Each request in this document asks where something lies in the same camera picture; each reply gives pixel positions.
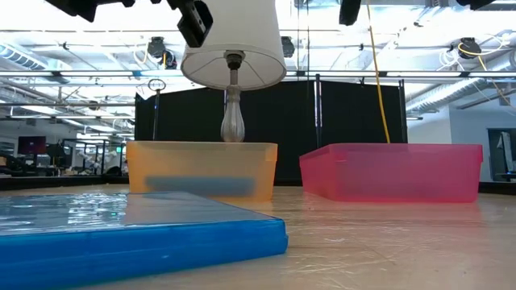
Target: desk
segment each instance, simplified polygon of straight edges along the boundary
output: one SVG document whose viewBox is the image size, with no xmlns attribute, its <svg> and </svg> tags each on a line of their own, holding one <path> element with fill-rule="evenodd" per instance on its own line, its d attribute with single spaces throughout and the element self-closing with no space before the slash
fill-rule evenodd
<svg viewBox="0 0 516 290">
<path fill-rule="evenodd" d="M 2 195 L 128 192 L 92 185 Z M 284 218 L 287 254 L 82 288 L 126 289 L 514 289 L 516 198 L 474 205 L 345 205 L 275 188 L 273 202 L 240 206 Z"/>
</svg>

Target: plastic bin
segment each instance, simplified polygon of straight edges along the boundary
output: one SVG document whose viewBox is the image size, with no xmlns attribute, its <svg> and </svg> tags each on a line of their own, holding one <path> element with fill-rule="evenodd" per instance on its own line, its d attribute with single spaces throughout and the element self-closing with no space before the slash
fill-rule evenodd
<svg viewBox="0 0 516 290">
<path fill-rule="evenodd" d="M 332 144 L 300 158 L 306 193 L 357 202 L 473 202 L 481 163 L 481 145 Z"/>
<path fill-rule="evenodd" d="M 184 191 L 220 201 L 270 201 L 277 145 L 127 143 L 132 193 Z"/>
</svg>

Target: computer screen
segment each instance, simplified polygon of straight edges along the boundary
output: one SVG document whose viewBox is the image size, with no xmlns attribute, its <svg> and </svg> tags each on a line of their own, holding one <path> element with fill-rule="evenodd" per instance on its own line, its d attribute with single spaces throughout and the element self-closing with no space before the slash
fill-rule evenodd
<svg viewBox="0 0 516 290">
<path fill-rule="evenodd" d="M 18 154 L 45 154 L 47 153 L 47 138 L 45 136 L 18 137 Z"/>
</svg>

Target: lamp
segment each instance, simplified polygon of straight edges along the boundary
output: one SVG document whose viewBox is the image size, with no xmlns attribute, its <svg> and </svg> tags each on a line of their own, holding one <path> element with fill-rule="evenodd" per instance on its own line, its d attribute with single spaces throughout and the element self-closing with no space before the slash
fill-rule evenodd
<svg viewBox="0 0 516 290">
<path fill-rule="evenodd" d="M 227 91 L 221 127 L 226 142 L 241 142 L 245 129 L 240 92 L 263 89 L 286 75 L 274 0 L 205 0 L 213 15 L 200 48 L 185 50 L 181 71 L 189 80 Z"/>
</svg>

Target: black curtain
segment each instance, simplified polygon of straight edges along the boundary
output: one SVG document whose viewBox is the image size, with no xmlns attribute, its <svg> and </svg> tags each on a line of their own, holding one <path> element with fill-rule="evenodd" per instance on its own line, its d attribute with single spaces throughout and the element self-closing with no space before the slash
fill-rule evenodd
<svg viewBox="0 0 516 290">
<path fill-rule="evenodd" d="M 152 140 L 156 97 L 136 96 L 136 140 Z M 157 140 L 219 142 L 224 118 L 224 92 L 191 89 L 162 93 L 158 113 Z"/>
<path fill-rule="evenodd" d="M 322 81 L 321 90 L 322 146 L 386 142 L 375 85 Z M 400 90 L 382 86 L 381 92 L 391 142 L 404 143 L 406 119 L 402 117 Z"/>
<path fill-rule="evenodd" d="M 314 82 L 243 92 L 245 142 L 277 143 L 276 184 L 301 184 L 299 156 L 316 149 Z"/>
</svg>

